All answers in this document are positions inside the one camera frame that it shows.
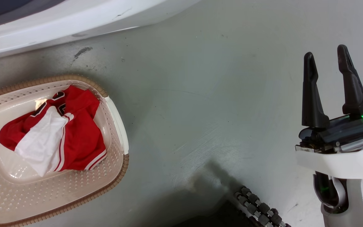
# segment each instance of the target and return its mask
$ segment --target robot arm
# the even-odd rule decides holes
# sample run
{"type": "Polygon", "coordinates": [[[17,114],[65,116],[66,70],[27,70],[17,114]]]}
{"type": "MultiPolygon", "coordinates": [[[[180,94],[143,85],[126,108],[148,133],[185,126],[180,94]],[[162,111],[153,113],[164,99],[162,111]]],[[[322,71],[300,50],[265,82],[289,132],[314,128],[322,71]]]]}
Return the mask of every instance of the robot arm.
{"type": "Polygon", "coordinates": [[[337,48],[345,104],[339,118],[323,112],[312,53],[304,56],[299,165],[315,171],[314,190],[326,227],[363,227],[363,87],[345,45],[337,48]]]}

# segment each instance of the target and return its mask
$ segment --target gray floor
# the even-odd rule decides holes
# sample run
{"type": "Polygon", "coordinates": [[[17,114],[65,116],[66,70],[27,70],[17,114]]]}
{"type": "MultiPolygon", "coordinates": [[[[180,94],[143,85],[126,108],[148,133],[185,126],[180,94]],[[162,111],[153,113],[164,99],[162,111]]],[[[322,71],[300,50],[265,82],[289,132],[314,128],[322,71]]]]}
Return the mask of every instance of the gray floor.
{"type": "Polygon", "coordinates": [[[236,182],[292,226],[322,226],[312,172],[294,159],[303,56],[314,53],[325,113],[337,117],[341,43],[363,80],[362,2],[203,0],[153,26],[0,59],[0,87],[63,73],[99,82],[130,141],[117,187],[33,226],[166,226],[236,182]]]}

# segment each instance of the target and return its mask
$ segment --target white basket handle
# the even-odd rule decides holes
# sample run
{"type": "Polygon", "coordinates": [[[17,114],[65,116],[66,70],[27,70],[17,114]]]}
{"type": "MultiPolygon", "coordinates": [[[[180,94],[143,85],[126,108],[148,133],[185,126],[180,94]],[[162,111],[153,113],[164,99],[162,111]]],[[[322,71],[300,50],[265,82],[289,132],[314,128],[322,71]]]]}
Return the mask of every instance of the white basket handle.
{"type": "Polygon", "coordinates": [[[124,149],[124,154],[128,154],[128,138],[127,133],[125,132],[123,121],[121,120],[120,113],[118,113],[118,110],[116,106],[114,105],[114,102],[110,99],[109,96],[105,97],[108,109],[111,114],[111,118],[113,119],[114,126],[117,131],[118,139],[120,140],[120,144],[122,148],[124,149]]]}

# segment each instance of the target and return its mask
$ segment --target red and white jersey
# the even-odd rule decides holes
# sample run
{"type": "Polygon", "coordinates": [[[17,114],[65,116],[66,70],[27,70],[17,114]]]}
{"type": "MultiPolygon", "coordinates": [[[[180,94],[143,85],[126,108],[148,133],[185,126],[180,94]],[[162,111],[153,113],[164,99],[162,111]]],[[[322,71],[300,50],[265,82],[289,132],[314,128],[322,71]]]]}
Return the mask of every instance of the red and white jersey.
{"type": "Polygon", "coordinates": [[[98,106],[91,91],[69,86],[36,111],[4,125],[0,143],[41,176],[48,171],[92,170],[107,156],[93,121],[98,106]]]}

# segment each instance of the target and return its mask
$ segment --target perforated basket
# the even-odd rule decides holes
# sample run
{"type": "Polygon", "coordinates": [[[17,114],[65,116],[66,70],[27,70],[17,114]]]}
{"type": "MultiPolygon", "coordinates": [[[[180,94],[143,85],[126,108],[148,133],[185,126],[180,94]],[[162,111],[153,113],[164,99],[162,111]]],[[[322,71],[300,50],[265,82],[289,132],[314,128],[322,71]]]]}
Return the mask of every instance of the perforated basket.
{"type": "Polygon", "coordinates": [[[0,144],[0,226],[24,226],[78,207],[114,188],[127,170],[128,140],[120,115],[107,93],[82,76],[56,76],[0,89],[0,129],[69,85],[89,89],[99,99],[94,120],[107,158],[91,171],[49,172],[40,177],[0,144]]]}

